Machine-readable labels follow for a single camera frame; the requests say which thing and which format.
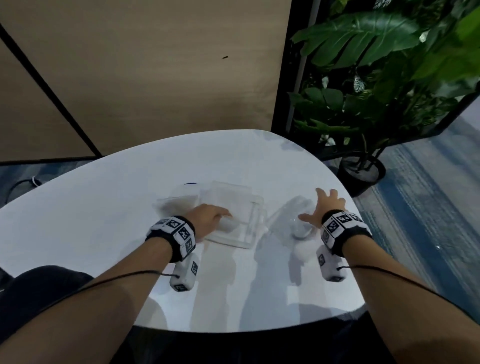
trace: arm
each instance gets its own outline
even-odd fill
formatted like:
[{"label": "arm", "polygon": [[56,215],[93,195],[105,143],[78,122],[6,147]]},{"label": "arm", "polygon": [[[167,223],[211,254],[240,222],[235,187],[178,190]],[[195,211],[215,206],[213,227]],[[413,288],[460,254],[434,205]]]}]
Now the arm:
[{"label": "arm", "polygon": [[[345,210],[337,192],[328,197],[317,189],[313,215],[300,219],[320,227],[323,215]],[[372,239],[348,239],[342,253],[350,266],[370,265],[415,280],[418,277],[394,260]],[[353,269],[372,320],[398,363],[476,363],[480,361],[480,327],[458,308],[434,294],[382,272]]]},{"label": "arm", "polygon": [[[223,208],[201,205],[185,217],[196,237],[215,230]],[[163,271],[170,244],[151,238],[87,284],[138,270]],[[0,346],[0,363],[108,363],[138,316],[158,276],[142,274],[102,284],[41,313]]]}]

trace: potted plant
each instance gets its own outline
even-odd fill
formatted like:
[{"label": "potted plant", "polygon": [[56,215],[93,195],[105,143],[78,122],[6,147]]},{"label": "potted plant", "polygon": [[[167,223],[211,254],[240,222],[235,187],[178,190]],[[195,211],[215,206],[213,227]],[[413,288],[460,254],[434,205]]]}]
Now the potted plant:
[{"label": "potted plant", "polygon": [[325,21],[292,37],[310,59],[289,93],[295,132],[357,146],[338,172],[352,196],[385,175],[387,146],[435,125],[480,75],[480,0],[376,0],[358,11],[364,4],[335,0]]}]

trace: blue carpet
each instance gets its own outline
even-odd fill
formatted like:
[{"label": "blue carpet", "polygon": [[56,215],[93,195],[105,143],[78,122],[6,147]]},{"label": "blue carpet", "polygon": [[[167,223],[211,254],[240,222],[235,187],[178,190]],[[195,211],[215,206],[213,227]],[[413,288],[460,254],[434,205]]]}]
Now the blue carpet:
[{"label": "blue carpet", "polygon": [[[458,118],[441,135],[386,149],[378,185],[355,199],[375,240],[480,322],[480,132]],[[0,167],[0,206],[16,181],[86,162]],[[28,191],[18,187],[14,199]]]}]

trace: left hand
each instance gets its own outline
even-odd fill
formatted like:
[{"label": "left hand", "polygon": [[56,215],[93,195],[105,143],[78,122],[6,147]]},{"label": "left hand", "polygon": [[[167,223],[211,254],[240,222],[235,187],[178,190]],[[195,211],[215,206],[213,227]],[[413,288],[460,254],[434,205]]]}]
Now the left hand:
[{"label": "left hand", "polygon": [[201,204],[183,215],[195,227],[195,238],[202,239],[214,231],[222,216],[232,216],[223,207]]}]

